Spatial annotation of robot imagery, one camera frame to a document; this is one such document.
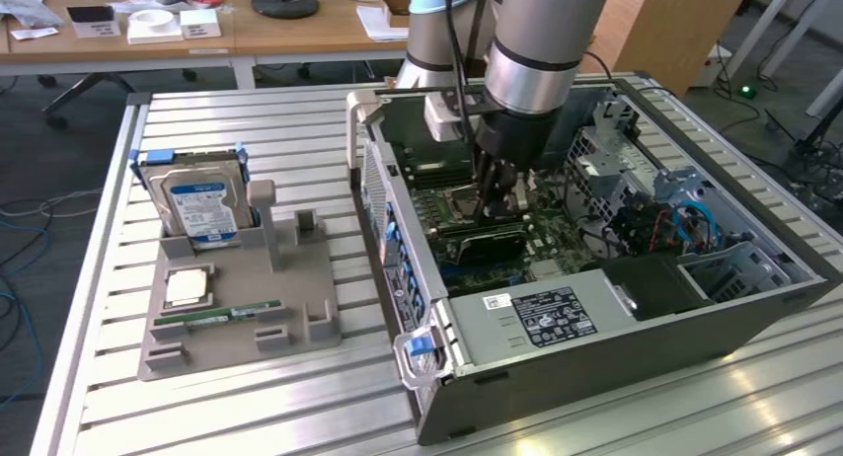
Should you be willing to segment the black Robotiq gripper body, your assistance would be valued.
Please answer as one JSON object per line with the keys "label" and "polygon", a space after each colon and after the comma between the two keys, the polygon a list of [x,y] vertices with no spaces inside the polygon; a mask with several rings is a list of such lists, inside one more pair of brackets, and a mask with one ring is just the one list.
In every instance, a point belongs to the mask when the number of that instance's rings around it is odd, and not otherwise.
{"label": "black Robotiq gripper body", "polygon": [[526,171],[542,156],[558,120],[558,112],[522,114],[499,111],[480,116],[474,138],[474,163],[478,172],[495,161]]}

